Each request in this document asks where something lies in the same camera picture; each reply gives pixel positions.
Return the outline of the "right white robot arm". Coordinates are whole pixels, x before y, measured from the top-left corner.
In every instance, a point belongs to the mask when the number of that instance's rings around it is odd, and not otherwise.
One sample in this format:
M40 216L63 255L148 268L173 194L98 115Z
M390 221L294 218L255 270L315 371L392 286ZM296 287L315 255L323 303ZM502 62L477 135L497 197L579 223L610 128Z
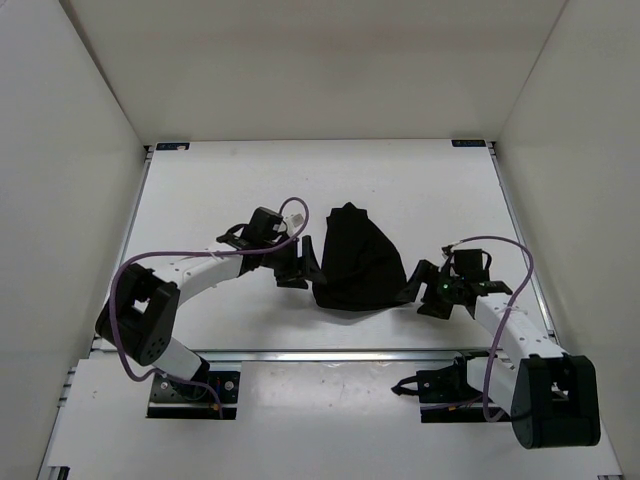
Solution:
M532 323L512 289L491 278L488 252L446 248L443 253L440 266L418 263L398 301L419 300L419 314L439 319L463 307L493 344L459 352L446 367L419 370L392 392L417 398L424 423L508 422L526 449L597 445L601 426L593 363L569 354Z

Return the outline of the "black skirt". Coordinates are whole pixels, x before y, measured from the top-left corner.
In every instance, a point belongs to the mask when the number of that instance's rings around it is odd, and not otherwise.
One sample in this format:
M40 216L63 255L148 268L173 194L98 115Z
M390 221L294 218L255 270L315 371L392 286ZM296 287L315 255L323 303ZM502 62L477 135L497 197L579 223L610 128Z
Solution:
M326 282L312 287L316 304L347 312L400 306L397 295L407 285L401 255L369 218L348 202L326 218L321 272Z

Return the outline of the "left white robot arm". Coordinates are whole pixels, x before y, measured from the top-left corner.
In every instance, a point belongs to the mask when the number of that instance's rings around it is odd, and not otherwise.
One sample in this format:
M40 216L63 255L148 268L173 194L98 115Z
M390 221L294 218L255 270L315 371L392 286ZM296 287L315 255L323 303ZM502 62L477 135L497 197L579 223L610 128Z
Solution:
M258 268L272 270L277 286L306 289L324 283L305 234L309 209L286 215L257 208L199 251L151 251L125 261L111 281L95 332L115 347L130 379L160 375L188 398L203 395L209 364L178 341L173 329L179 308L219 284Z

